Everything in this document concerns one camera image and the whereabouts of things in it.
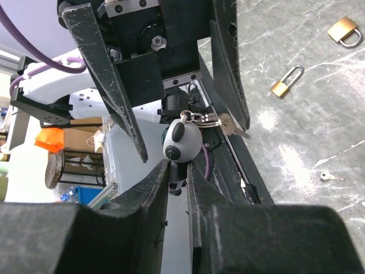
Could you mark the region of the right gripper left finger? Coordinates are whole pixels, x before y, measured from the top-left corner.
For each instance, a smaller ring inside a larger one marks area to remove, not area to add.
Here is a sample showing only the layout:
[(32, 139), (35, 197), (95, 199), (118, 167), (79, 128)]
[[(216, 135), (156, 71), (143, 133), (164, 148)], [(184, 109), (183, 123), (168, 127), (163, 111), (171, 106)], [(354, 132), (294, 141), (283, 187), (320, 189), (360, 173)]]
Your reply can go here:
[(92, 209), (2, 203), (2, 273), (160, 273), (169, 163)]

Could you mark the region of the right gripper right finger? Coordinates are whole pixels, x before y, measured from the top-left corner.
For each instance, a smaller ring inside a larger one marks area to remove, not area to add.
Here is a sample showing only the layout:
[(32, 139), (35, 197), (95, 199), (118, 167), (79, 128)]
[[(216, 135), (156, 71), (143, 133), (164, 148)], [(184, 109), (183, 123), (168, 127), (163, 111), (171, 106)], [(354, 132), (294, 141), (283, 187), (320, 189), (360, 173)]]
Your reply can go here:
[(242, 205), (191, 163), (187, 170), (193, 273), (363, 273), (347, 228), (329, 207)]

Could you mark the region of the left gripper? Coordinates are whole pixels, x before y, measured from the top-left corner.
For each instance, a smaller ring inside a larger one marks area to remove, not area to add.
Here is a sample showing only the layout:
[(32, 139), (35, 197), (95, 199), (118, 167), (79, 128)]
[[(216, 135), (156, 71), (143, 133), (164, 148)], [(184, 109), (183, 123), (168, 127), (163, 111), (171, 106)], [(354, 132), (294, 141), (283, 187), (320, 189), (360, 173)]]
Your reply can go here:
[(209, 35), (214, 88), (241, 128), (250, 128), (236, 1), (91, 1), (65, 8), (62, 19), (143, 163), (148, 152), (136, 117), (170, 124), (198, 109), (197, 42)]

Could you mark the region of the panda keychain with keys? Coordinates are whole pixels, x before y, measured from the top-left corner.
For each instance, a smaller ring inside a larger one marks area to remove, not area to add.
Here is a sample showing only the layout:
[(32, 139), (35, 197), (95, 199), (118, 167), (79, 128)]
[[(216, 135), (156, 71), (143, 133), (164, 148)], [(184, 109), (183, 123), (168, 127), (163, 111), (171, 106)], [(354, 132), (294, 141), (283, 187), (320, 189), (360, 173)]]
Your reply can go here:
[(203, 151), (205, 156), (204, 178), (209, 178), (210, 159), (201, 130), (213, 127), (221, 127), (227, 136), (247, 136), (245, 130), (236, 126), (228, 113), (201, 114), (190, 110), (182, 111), (180, 117), (164, 131), (163, 154), (170, 161), (169, 193), (171, 195), (181, 195), (181, 189), (186, 186), (187, 165), (198, 156), (200, 151)]

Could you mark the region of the short brass padlock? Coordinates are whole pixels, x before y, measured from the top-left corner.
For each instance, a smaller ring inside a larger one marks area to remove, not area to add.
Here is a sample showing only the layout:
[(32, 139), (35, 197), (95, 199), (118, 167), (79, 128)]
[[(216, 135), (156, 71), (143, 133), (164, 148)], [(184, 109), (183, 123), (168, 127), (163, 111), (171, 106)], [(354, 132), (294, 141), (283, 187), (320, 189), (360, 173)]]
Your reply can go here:
[[(359, 46), (363, 40), (362, 33), (358, 29), (358, 25), (349, 17), (344, 17), (334, 24), (328, 31), (328, 35), (345, 49), (351, 49)], [(352, 34), (357, 35), (354, 43), (348, 44), (345, 40)]]

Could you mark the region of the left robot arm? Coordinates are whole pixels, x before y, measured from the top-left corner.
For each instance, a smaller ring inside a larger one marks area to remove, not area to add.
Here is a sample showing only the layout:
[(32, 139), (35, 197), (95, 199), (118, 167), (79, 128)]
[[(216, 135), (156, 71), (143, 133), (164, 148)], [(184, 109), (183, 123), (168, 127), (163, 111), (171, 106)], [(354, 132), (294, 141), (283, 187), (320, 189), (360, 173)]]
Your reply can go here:
[(58, 1), (59, 23), (76, 49), (26, 62), (10, 87), (11, 102), (49, 127), (110, 116), (148, 152), (138, 120), (169, 123), (172, 90), (203, 78), (198, 41), (212, 47), (213, 89), (238, 124), (250, 115), (240, 79), (236, 1)]

